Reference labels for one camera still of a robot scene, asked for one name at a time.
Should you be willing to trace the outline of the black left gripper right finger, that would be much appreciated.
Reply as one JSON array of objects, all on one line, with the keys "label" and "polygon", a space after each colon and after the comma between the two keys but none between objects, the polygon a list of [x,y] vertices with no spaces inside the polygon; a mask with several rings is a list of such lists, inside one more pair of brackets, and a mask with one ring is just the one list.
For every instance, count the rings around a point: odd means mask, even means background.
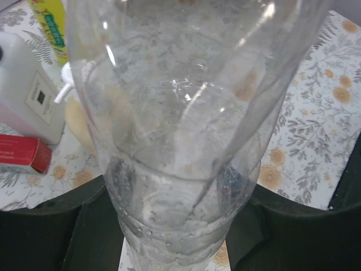
[{"label": "black left gripper right finger", "polygon": [[360,270],[360,199],[324,211],[257,185],[226,245],[231,270]]}]

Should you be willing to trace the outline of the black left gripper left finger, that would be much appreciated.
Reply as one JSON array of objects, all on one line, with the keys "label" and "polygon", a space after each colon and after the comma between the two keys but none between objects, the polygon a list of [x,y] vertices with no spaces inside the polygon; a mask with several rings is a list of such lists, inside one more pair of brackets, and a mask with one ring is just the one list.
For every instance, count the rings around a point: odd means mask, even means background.
[{"label": "black left gripper left finger", "polygon": [[123,241],[102,177],[1,212],[1,270],[118,270]]}]

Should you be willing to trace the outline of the clear plastic bottle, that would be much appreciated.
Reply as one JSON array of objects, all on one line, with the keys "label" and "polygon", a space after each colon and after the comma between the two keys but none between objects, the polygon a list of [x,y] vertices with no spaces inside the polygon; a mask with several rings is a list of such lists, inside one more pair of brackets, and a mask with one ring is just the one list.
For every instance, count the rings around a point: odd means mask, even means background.
[{"label": "clear plastic bottle", "polygon": [[331,1],[68,1],[66,42],[136,270],[204,270]]}]

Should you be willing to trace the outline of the beige pump lotion bottle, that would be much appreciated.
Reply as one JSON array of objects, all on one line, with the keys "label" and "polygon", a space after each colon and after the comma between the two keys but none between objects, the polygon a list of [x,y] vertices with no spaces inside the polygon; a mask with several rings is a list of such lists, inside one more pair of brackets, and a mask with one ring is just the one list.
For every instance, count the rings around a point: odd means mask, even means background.
[{"label": "beige pump lotion bottle", "polygon": [[[72,76],[70,63],[67,62],[61,68],[61,79],[64,81],[64,86],[60,89],[54,102],[60,104],[65,101],[68,94],[75,89],[75,84]],[[95,147],[91,139],[86,115],[80,102],[71,96],[65,103],[65,123],[69,131],[73,134],[80,145],[85,148],[90,154],[96,156]]]}]

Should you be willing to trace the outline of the white bottle black cap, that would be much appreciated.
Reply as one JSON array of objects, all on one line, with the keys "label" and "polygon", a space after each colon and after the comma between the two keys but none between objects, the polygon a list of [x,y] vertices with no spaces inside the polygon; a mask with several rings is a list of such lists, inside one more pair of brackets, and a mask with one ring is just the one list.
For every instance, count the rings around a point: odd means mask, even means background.
[{"label": "white bottle black cap", "polygon": [[17,34],[1,33],[1,123],[44,143],[59,143],[65,103],[31,49]]}]

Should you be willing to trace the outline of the yellow-green tube bottle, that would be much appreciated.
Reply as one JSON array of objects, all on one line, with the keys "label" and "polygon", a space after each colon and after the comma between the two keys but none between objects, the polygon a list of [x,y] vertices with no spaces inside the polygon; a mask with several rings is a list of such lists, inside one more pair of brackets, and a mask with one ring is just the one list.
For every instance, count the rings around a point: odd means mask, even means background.
[{"label": "yellow-green tube bottle", "polygon": [[65,46],[65,9],[61,0],[28,0],[61,66],[68,62]]}]

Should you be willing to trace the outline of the red toothpaste box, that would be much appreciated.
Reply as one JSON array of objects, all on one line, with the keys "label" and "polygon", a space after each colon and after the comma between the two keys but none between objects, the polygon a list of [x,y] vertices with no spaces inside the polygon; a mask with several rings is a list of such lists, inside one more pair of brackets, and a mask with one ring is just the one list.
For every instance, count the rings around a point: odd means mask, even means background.
[{"label": "red toothpaste box", "polygon": [[38,138],[1,134],[1,170],[45,174],[52,150]]}]

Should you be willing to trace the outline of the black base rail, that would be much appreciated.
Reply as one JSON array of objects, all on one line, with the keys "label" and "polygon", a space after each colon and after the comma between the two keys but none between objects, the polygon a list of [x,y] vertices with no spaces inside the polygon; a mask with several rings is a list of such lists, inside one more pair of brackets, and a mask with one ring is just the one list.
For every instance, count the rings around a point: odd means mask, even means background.
[{"label": "black base rail", "polygon": [[329,202],[329,209],[340,209],[360,203],[360,136],[338,185]]}]

